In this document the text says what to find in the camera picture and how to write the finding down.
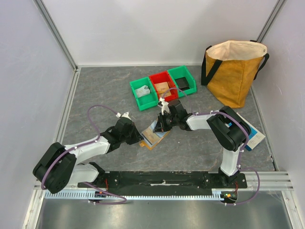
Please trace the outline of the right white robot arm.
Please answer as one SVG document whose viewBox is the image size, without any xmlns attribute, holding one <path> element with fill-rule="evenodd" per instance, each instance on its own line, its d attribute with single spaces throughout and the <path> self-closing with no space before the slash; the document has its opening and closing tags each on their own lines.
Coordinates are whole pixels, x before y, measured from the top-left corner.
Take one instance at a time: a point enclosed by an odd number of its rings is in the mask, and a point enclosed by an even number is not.
<svg viewBox="0 0 305 229">
<path fill-rule="evenodd" d="M 206 114 L 188 113 L 180 100 L 166 102 L 160 99 L 154 132 L 168 132 L 178 126 L 185 131 L 210 129 L 223 147 L 223 159 L 219 168 L 218 182 L 228 188 L 235 183 L 240 169 L 240 152 L 249 141 L 250 126 L 229 106 Z"/>
</svg>

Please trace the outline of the orange leather card holder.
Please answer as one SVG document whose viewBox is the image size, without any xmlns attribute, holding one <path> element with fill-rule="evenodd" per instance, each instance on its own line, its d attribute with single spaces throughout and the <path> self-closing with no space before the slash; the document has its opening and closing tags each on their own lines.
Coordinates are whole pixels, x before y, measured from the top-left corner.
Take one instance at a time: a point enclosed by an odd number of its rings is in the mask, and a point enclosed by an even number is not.
<svg viewBox="0 0 305 229">
<path fill-rule="evenodd" d="M 157 144 L 159 144 L 169 133 L 167 132 L 153 132 L 153 129 L 156 127 L 157 120 L 154 120 L 150 126 L 141 132 L 143 140 L 140 141 L 139 145 L 141 147 L 147 147 L 152 150 Z"/>
</svg>

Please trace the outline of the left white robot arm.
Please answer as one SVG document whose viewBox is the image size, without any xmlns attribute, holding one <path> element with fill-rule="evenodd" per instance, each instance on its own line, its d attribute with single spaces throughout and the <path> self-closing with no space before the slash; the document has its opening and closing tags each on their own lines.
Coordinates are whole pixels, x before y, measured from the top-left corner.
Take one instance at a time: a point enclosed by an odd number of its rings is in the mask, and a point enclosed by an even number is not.
<svg viewBox="0 0 305 229">
<path fill-rule="evenodd" d="M 52 194 L 67 185 L 87 181 L 94 187 L 104 184 L 102 169 L 94 163 L 82 162 L 97 155 L 104 155 L 118 149 L 122 143 L 133 145 L 143 140 L 134 122 L 121 117 L 114 126 L 100 133 L 96 138 L 64 146 L 59 142 L 50 145 L 33 169 L 33 175 L 41 182 L 42 189 Z"/>
</svg>

